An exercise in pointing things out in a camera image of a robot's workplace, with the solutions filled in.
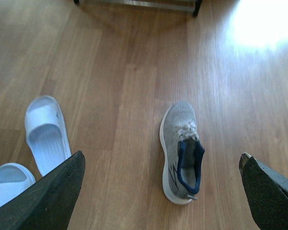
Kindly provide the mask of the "left gripper camera black left finger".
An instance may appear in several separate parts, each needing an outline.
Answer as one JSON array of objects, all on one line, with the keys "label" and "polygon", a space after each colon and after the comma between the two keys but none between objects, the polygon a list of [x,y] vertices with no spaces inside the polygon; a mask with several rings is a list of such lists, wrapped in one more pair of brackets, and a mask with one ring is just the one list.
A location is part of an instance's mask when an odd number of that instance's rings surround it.
[{"label": "left gripper camera black left finger", "polygon": [[66,230],[84,172],[85,157],[78,151],[0,207],[0,230]]}]

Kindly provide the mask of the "left gripper camera black right finger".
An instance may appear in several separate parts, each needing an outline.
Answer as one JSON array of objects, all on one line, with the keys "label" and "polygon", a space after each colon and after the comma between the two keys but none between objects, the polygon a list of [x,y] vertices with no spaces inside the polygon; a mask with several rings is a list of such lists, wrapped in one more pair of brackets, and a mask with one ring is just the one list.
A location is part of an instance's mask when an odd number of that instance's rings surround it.
[{"label": "left gripper camera black right finger", "polygon": [[246,152],[240,157],[239,171],[259,229],[288,230],[288,178]]}]

